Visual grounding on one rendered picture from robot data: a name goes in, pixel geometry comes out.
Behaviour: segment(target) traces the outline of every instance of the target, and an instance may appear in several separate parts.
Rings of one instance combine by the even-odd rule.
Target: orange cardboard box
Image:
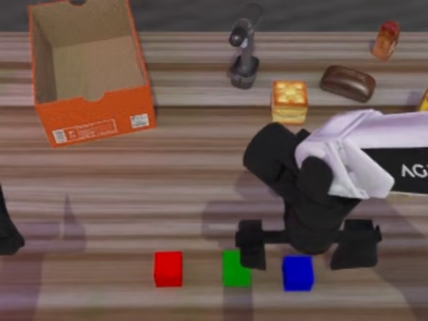
[[[280,124],[305,123],[308,93],[304,82],[276,81],[272,92],[272,121]]]
[[[52,147],[156,126],[128,0],[29,6],[34,104]]]

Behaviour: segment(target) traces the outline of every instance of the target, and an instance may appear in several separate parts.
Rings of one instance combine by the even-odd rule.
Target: red cube
[[[179,251],[154,253],[154,284],[157,288],[183,286],[183,253]]]

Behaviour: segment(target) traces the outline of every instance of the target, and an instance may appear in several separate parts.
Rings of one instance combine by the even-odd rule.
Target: yellow cube
[[[275,81],[272,92],[272,121],[281,124],[305,123],[308,92],[304,82]]]
[[[419,103],[420,112],[428,112],[428,90],[424,93],[421,102]]]

